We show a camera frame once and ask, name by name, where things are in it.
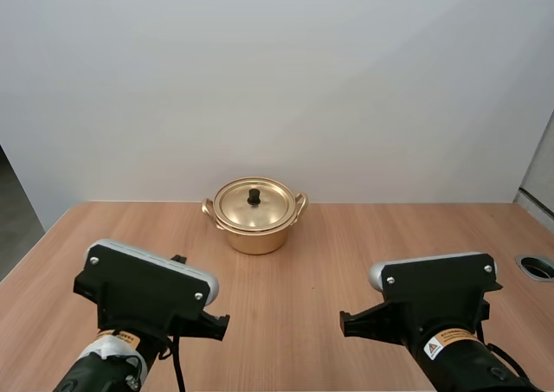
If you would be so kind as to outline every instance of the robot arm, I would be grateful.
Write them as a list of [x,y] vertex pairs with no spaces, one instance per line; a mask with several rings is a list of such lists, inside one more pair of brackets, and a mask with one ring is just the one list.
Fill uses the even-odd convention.
[[[505,352],[482,343],[490,308],[484,294],[502,288],[496,271],[481,253],[376,264],[370,283],[384,302],[356,315],[341,312],[342,331],[403,345],[440,392],[537,391]],[[491,350],[515,363],[520,376]]]
[[229,324],[229,316],[217,318],[203,310],[217,297],[216,277],[185,261],[116,241],[94,243],[74,292],[96,303],[100,333],[54,391],[137,392],[156,357],[173,355],[183,392],[179,338],[222,340]]

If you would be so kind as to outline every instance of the warning label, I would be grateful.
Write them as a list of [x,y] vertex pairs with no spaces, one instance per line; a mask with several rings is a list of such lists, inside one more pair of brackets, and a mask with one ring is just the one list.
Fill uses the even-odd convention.
[[[114,330],[101,331],[100,333],[98,333],[96,335],[95,340],[98,340],[99,338],[104,337],[104,336],[112,335],[113,332],[114,332]],[[121,340],[123,340],[124,342],[129,344],[131,347],[133,347],[133,349],[137,349],[137,346],[140,343],[140,337],[137,337],[134,334],[131,334],[127,331],[120,331],[118,334],[115,335],[115,337],[120,338]]]
[[459,342],[461,340],[473,340],[478,342],[477,338],[467,330],[463,329],[447,329],[435,334],[423,347],[425,353],[431,360],[441,353],[441,350],[449,344]]

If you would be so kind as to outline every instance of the gold pot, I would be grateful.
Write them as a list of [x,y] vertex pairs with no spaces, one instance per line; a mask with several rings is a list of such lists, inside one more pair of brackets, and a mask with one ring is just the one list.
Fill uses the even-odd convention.
[[202,201],[202,212],[227,232],[231,247],[245,254],[267,254],[287,241],[290,228],[306,211],[308,197],[293,196],[285,185],[246,177],[224,186]]

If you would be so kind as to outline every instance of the white backdrop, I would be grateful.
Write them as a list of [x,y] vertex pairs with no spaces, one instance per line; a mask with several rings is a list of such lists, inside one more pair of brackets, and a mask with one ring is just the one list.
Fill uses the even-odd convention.
[[510,202],[551,0],[0,0],[0,143],[47,228],[262,175],[316,202]]

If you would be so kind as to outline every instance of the screw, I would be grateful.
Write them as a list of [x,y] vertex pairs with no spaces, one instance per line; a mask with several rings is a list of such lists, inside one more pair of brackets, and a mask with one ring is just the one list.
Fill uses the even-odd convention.
[[127,385],[129,385],[129,388],[131,388],[131,390],[139,390],[139,381],[135,379],[133,375],[127,375],[125,381],[127,382]]
[[60,392],[71,392],[75,388],[76,384],[77,381],[75,380],[66,382],[61,386]]
[[492,377],[495,377],[499,381],[505,381],[508,377],[508,373],[502,368],[490,368],[488,371]]

